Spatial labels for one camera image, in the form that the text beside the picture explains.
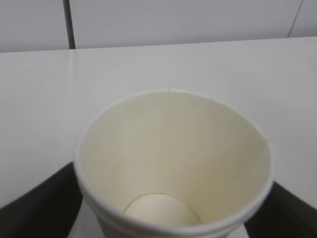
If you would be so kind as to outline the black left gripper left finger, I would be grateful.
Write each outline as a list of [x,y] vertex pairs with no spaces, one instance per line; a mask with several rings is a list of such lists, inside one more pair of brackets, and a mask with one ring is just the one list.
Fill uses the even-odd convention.
[[69,163],[0,210],[2,238],[66,238],[76,221],[82,193]]

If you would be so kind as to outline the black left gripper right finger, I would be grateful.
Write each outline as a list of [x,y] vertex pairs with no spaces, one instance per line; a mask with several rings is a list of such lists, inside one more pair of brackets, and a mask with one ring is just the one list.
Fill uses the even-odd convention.
[[317,210],[275,182],[244,226],[250,238],[316,238]]

